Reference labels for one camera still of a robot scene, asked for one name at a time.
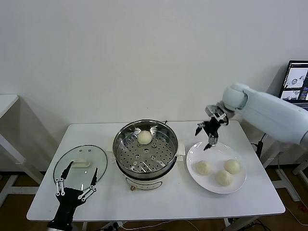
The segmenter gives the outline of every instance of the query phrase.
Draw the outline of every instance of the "cable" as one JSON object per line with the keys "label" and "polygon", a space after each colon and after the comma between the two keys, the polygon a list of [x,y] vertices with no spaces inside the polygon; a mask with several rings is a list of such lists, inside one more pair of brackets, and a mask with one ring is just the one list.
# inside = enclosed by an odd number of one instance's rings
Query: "cable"
{"label": "cable", "polygon": [[252,224],[252,225],[249,225],[248,227],[244,228],[244,230],[247,230],[247,229],[249,229],[249,228],[251,228],[251,227],[254,227],[255,225],[260,225],[260,226],[262,226],[263,229],[264,229],[264,231],[271,231],[271,230],[269,229],[269,227],[267,227],[267,226],[265,226],[265,225],[263,225],[263,224],[259,224],[259,223],[254,223],[254,224]]}
{"label": "cable", "polygon": [[256,225],[262,225],[263,228],[264,228],[264,231],[266,231],[266,229],[269,230],[269,231],[271,231],[270,228],[267,227],[266,225],[264,225],[259,219],[257,219],[257,221],[259,221],[261,224],[256,223]]}
{"label": "cable", "polygon": [[[278,169],[279,169],[279,171],[280,171],[279,155],[280,155],[280,154],[277,155],[277,161],[278,161]],[[283,178],[285,178],[285,179],[287,180],[287,182],[289,182],[289,184],[291,185],[291,187],[294,189],[294,192],[296,192],[296,194],[297,194],[297,196],[298,196],[300,202],[306,207],[306,209],[308,209],[308,207],[307,207],[307,206],[305,205],[305,203],[302,201],[302,198],[300,198],[298,192],[296,191],[296,189],[294,188],[294,186],[293,186],[293,184],[290,182],[290,180],[289,180],[288,178],[284,177],[284,175],[283,175]],[[297,217],[291,212],[291,210],[290,210],[287,206],[284,205],[284,207],[291,213],[291,215],[297,220],[297,222],[298,222],[299,224],[301,224],[302,226],[308,226],[308,224],[303,224],[302,222],[300,222],[300,221],[297,219]]]}
{"label": "cable", "polygon": [[[157,224],[157,225],[149,225],[149,226],[139,227],[139,228],[133,228],[133,229],[126,229],[126,228],[124,228],[124,227],[122,227],[122,228],[125,229],[125,230],[138,230],[138,229],[145,229],[145,228],[150,228],[150,227],[159,226],[159,225],[161,225],[161,224],[169,223],[169,222],[173,222],[173,221],[174,221],[174,220],[170,220],[170,221],[165,221],[165,222],[159,223],[159,224]],[[192,224],[189,220],[184,220],[184,221],[190,223],[197,231],[199,231],[199,229],[198,229],[194,224]]]}
{"label": "cable", "polygon": [[262,136],[261,141],[263,141],[263,138],[265,137],[265,135],[266,135],[266,133],[264,133],[264,135]]}
{"label": "cable", "polygon": [[145,229],[145,228],[150,228],[150,227],[159,226],[159,225],[161,225],[161,224],[165,224],[165,223],[169,223],[169,222],[173,222],[173,220],[165,221],[165,222],[159,223],[159,224],[157,224],[157,225],[149,225],[149,226],[139,227],[139,228],[133,228],[133,229],[126,229],[126,228],[124,228],[124,227],[122,227],[122,228],[125,229],[125,230],[138,230],[138,229]]}
{"label": "cable", "polygon": [[184,220],[184,221],[187,221],[187,222],[190,223],[197,231],[199,231],[198,228],[197,228],[194,224],[192,224],[189,220]]}

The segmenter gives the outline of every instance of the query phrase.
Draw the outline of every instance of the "laptop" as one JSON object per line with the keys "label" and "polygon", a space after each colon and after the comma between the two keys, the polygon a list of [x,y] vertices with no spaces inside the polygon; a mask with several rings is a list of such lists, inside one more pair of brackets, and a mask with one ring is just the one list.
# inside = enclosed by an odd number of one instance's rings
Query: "laptop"
{"label": "laptop", "polygon": [[289,61],[279,98],[308,111],[308,61]]}

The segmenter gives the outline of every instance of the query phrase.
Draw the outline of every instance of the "white table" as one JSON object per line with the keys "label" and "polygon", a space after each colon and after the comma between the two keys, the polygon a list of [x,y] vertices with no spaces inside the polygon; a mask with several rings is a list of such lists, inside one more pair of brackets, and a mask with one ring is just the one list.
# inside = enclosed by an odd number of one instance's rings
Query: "white table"
{"label": "white table", "polygon": [[[0,118],[14,105],[18,100],[18,96],[0,95]],[[7,156],[14,161],[19,167],[28,174],[38,184],[41,183],[43,175],[24,158],[1,134],[0,145],[7,150]],[[17,179],[17,175],[10,176],[7,183],[0,193],[0,207],[2,206],[8,194],[35,194],[38,187],[13,187]]]}
{"label": "white table", "polygon": [[[207,135],[194,136],[198,122],[169,122],[186,152]],[[152,191],[130,191],[129,185],[112,156],[112,141],[125,124],[70,125],[47,170],[28,211],[27,218],[49,221],[54,218],[59,203],[55,197],[53,169],[57,161],[72,148],[93,144],[108,151],[105,175],[97,183],[97,192],[76,209],[74,221],[112,220],[172,220],[199,218],[255,217],[281,214],[285,208],[274,189],[250,142],[237,121],[219,129],[219,141],[232,147],[241,156],[247,180],[237,192],[219,195],[200,187],[189,175],[185,162],[177,162],[167,174],[166,184]],[[251,218],[227,227],[233,230]]]}

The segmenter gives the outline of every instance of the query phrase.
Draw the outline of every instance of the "robotic hand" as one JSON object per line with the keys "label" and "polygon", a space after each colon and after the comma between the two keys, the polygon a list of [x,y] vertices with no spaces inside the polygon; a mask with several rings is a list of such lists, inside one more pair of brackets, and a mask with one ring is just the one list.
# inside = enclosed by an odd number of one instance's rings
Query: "robotic hand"
{"label": "robotic hand", "polygon": [[214,147],[218,142],[218,128],[221,125],[228,125],[229,119],[225,112],[218,105],[209,105],[205,108],[205,112],[209,117],[210,121],[203,121],[198,124],[195,136],[203,129],[208,136],[208,144],[205,146],[204,150]]}
{"label": "robotic hand", "polygon": [[228,125],[235,113],[280,142],[308,148],[308,111],[246,85],[233,84],[226,88],[222,101],[207,106],[205,111],[211,119],[198,124],[195,134],[202,129],[207,133],[208,145],[205,149],[216,145],[218,128]]}
{"label": "robotic hand", "polygon": [[72,220],[76,208],[86,202],[86,200],[96,192],[97,168],[92,178],[90,187],[85,190],[67,188],[64,186],[64,181],[67,178],[68,172],[73,164],[73,161],[62,172],[60,179],[56,179],[56,197],[60,203],[54,219],[48,223],[48,231],[71,231]]}

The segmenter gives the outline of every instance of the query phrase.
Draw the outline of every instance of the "white wall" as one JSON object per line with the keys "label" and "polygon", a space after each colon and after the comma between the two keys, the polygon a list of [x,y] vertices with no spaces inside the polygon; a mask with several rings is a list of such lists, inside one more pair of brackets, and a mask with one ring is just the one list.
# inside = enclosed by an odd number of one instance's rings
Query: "white wall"
{"label": "white wall", "polygon": [[0,93],[17,93],[58,143],[71,123],[202,120],[231,83],[267,91],[290,59],[308,59],[307,8],[2,0]]}

